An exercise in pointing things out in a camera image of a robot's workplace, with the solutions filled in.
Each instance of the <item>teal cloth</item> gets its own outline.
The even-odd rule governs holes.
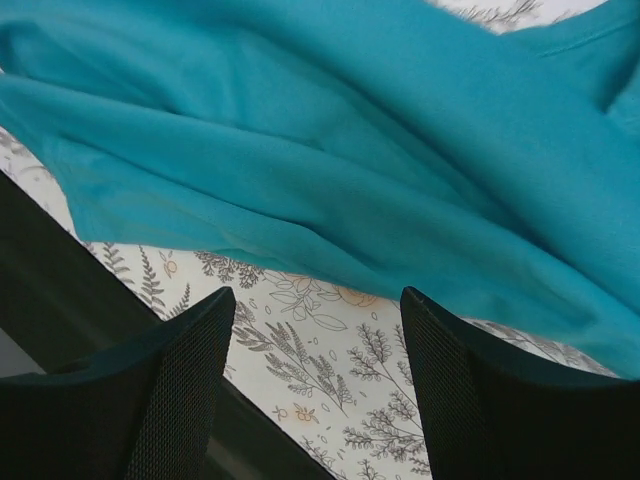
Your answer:
[[[640,378],[639,18],[497,36],[422,0],[2,0],[0,124],[83,240],[413,285]]]

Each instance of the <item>floral patterned surface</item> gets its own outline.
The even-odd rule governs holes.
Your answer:
[[[601,0],[433,0],[497,32],[550,23]],[[55,179],[0,129],[0,169],[73,233]],[[342,480],[430,478],[395,302],[208,252],[84,244],[168,320],[222,285],[238,309],[225,375]],[[564,345],[470,320],[532,353],[608,374]]]

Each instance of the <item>fabric fold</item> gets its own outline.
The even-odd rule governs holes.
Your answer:
[[[587,85],[539,55],[544,30],[419,0],[5,0],[0,124],[84,240],[415,285],[640,376],[640,151],[603,113],[636,33],[593,12],[585,40],[612,36],[572,58],[611,71]]]

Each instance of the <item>fern drawing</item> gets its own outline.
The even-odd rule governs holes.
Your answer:
[[[144,251],[144,248],[138,248],[140,249],[140,255],[142,256],[143,269],[142,286],[140,287],[141,291],[138,292],[138,296],[151,310],[156,313],[156,315],[164,318],[165,308],[167,306],[159,297],[159,295],[164,293],[164,289],[160,288],[160,280],[156,279],[156,272],[151,266],[149,257],[147,257],[147,253]]]
[[[302,441],[300,442],[302,447],[307,451],[309,456],[313,458],[316,462],[322,465],[325,470],[331,473],[337,480],[348,480],[344,471],[336,472],[333,469],[333,464],[336,461],[335,458],[329,455],[327,450],[323,450],[320,447],[316,447],[313,445],[313,441],[307,439],[306,437],[302,437]]]
[[[358,462],[358,465],[362,466],[362,470],[358,473],[358,476],[364,480],[387,480],[387,477],[376,472],[376,469],[373,468],[371,462],[366,458]]]
[[[287,382],[289,390],[306,397],[320,392],[348,416],[344,407],[354,403],[353,397],[344,377],[336,374],[326,356],[310,355],[290,323],[266,323],[266,326],[269,332],[258,330],[253,312],[238,302],[233,328],[236,341],[253,352],[264,353],[269,363],[267,371]]]
[[[96,247],[93,243],[90,242],[82,242],[82,246],[84,248],[87,249],[87,251],[93,255],[94,257],[98,258],[98,252],[96,252]]]
[[[189,301],[191,296],[191,286],[187,283],[182,298],[178,303],[169,311],[167,318],[173,318],[180,315],[182,312],[189,308]]]
[[[114,243],[105,243],[102,247],[102,264],[113,273],[118,280],[125,285],[133,285],[134,281],[131,280],[127,274],[131,271],[129,267],[122,262],[124,258],[120,256],[120,250]]]
[[[222,255],[209,252],[194,252],[196,258],[202,262],[202,272],[207,277],[217,276],[222,283],[229,283],[238,276],[240,288],[249,289],[260,281],[263,268],[238,262]]]
[[[454,15],[497,32],[509,32],[518,28],[523,20],[535,18],[541,6],[538,0],[516,0],[509,7],[455,7],[450,2],[428,0],[436,7],[447,9]]]
[[[411,461],[413,473],[428,475],[425,457],[426,445],[416,401],[404,388],[413,381],[406,362],[407,351],[400,325],[394,327],[394,337],[403,355],[396,366],[406,385],[404,388],[391,372],[393,364],[390,340],[381,329],[372,329],[366,323],[357,327],[364,351],[353,347],[347,351],[354,368],[350,373],[362,381],[390,382],[395,390],[389,394],[386,405],[367,412],[359,428],[343,430],[345,444],[353,449],[371,450],[377,459],[391,457],[396,462]]]

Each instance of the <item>orange flower drawing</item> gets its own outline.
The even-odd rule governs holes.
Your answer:
[[[303,421],[303,422],[316,422],[316,423],[320,423],[318,421],[318,419],[315,416],[316,413],[316,409],[312,409],[312,410],[308,410],[306,407],[301,407],[300,405],[298,405],[297,403],[294,403],[295,407],[296,407],[296,416],[298,417],[298,420]]]
[[[168,255],[160,252],[160,258],[164,262],[164,273],[166,273],[169,278],[178,271],[178,264],[171,260],[172,256],[173,250],[171,250]]]
[[[337,285],[334,285],[334,287],[338,292],[338,295],[340,295],[340,297],[345,302],[349,303],[350,305],[355,305],[356,307],[368,307],[370,305],[373,305],[378,300],[378,297],[374,295],[360,293],[356,290],[351,290],[350,288],[346,287],[339,287]]]

